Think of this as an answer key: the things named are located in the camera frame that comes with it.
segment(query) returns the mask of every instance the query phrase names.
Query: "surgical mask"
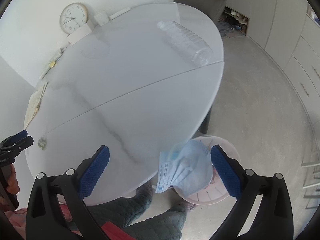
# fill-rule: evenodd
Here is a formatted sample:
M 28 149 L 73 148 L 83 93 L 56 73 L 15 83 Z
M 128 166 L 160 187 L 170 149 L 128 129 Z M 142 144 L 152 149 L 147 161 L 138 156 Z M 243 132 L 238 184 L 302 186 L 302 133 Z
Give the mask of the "surgical mask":
M 201 141 L 191 140 L 160 153 L 156 193 L 175 186 L 188 197 L 205 188 L 212 176 L 209 149 Z

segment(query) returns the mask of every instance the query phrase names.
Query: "white box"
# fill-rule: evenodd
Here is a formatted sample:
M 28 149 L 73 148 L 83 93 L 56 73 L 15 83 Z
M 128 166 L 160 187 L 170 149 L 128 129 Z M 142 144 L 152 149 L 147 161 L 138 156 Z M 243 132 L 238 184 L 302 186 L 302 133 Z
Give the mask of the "white box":
M 94 16 L 95 20 L 100 26 L 105 25 L 109 22 L 109 17 L 106 11 L 102 11 Z
M 91 33 L 94 29 L 94 25 L 91 20 L 88 20 L 88 22 L 84 25 L 82 25 L 79 29 L 71 33 L 67 40 L 71 45 L 75 44 L 85 36 L 87 36 L 89 33 Z

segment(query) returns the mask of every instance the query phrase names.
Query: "white wall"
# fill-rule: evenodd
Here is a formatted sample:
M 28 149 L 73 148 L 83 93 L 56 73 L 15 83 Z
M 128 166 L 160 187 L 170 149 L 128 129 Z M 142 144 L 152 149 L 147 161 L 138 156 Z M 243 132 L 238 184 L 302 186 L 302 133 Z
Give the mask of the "white wall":
M 0 55 L 26 81 L 35 86 L 44 64 L 66 44 L 59 17 L 70 3 L 86 5 L 89 17 L 107 10 L 173 0 L 13 0 L 0 19 Z
M 0 141 L 2 141 L 9 135 L 23 130 L 24 115 L 34 88 L 9 67 L 1 57 L 0 77 Z M 26 207 L 34 179 L 29 171 L 24 152 L 16 157 L 14 166 L 20 186 L 18 194 L 20 207 Z

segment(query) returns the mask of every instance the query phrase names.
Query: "cabinet handle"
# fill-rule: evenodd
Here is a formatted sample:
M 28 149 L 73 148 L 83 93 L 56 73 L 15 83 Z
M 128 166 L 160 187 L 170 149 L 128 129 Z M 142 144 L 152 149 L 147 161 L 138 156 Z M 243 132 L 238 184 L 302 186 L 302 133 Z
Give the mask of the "cabinet handle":
M 304 91 L 306 92 L 307 96 L 309 97 L 309 94 L 308 94 L 308 92 L 306 91 L 306 88 L 304 87 L 304 85 L 303 85 L 302 83 L 300 83 L 300 84 L 302 85 Z
M 320 78 L 320 75 L 319 75 L 318 71 L 316 70 L 316 68 L 315 68 L 314 66 L 312 66 L 312 68 L 313 68 L 313 70 L 317 73 L 318 78 Z

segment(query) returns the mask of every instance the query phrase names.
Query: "plastic water bottle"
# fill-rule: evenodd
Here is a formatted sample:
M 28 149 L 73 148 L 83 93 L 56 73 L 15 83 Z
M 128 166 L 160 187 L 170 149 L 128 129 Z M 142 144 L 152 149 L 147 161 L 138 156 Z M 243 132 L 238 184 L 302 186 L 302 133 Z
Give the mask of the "plastic water bottle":
M 166 40 L 195 65 L 211 64 L 213 51 L 201 37 L 174 21 L 159 22 L 157 26 L 166 33 Z

